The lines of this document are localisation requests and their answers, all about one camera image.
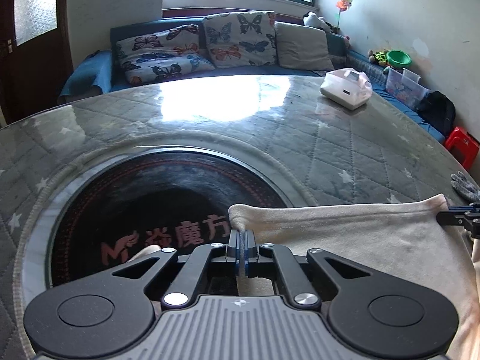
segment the plastic bag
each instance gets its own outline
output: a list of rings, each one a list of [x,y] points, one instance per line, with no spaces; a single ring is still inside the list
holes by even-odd
[[[351,68],[328,72],[320,92],[351,111],[364,105],[373,93],[368,76]]]

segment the green basket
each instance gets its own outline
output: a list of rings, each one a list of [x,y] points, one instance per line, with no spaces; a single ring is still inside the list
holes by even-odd
[[[400,50],[390,50],[387,52],[387,61],[394,68],[408,68],[412,63],[410,56]]]

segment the sofa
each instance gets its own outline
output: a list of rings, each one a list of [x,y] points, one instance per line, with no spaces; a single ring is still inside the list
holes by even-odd
[[[203,17],[176,17],[112,28],[110,30],[111,49],[97,51],[89,55],[75,69],[63,87],[58,103],[65,104],[86,97],[132,88],[133,85],[126,80],[124,71],[119,67],[116,53],[112,52],[112,50],[116,50],[117,42],[126,38],[161,32],[186,24],[196,24],[199,26],[200,48],[206,48]],[[357,71],[364,71],[368,75],[373,85],[373,90],[376,93],[413,119],[440,143],[445,141],[445,137],[431,125],[426,123],[416,112],[410,110],[402,102],[386,92],[386,76],[383,74],[382,68],[371,64],[367,57],[358,52],[347,49],[344,38],[341,35],[333,33],[327,33],[326,35],[329,57],[332,60],[335,69],[351,67]],[[273,64],[269,66],[217,68],[215,70],[190,73],[177,79],[256,74],[317,77],[324,76],[325,73],[326,72],[322,71],[288,69]]]

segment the red plastic object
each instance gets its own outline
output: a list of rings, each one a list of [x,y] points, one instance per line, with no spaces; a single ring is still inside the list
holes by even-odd
[[[444,146],[466,170],[469,170],[479,152],[480,142],[465,129],[455,127]]]

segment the gray glove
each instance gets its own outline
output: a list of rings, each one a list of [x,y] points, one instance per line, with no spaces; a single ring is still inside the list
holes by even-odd
[[[452,174],[452,187],[456,193],[469,203],[480,202],[480,190],[465,175],[458,171],[458,174]]]

